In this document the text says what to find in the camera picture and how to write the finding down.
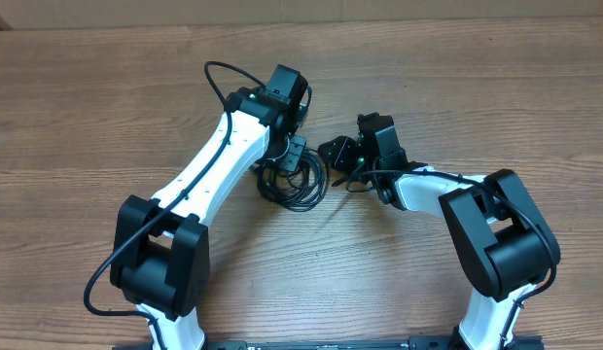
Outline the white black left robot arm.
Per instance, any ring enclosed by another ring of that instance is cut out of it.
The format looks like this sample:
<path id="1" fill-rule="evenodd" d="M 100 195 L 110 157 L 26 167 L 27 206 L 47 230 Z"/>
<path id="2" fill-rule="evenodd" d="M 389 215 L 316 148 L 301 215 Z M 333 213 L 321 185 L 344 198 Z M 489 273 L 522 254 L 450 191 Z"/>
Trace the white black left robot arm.
<path id="1" fill-rule="evenodd" d="M 299 71 L 277 65 L 267 83 L 225 96 L 216 131 L 172 182 L 121 206 L 110 280 L 146 318 L 149 348 L 205 348 L 195 307 L 209 278 L 209 227 L 252 164 L 297 167 L 310 94 Z"/>

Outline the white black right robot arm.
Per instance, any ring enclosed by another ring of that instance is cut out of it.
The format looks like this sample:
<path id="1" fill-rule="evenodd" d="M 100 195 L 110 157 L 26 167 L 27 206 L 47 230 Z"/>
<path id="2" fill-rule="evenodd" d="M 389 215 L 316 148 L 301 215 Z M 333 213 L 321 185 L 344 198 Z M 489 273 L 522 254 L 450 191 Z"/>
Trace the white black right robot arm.
<path id="1" fill-rule="evenodd" d="M 364 184 L 381 202 L 445 221 L 473 287 L 464 318 L 450 335 L 411 336 L 407 349 L 541 349 L 539 335 L 514 334 L 524 303 L 555 280 L 561 254 L 544 216 L 518 175 L 442 172 L 408 159 L 394 121 L 361 115 L 357 138 L 339 136 L 318 148 L 343 184 Z"/>

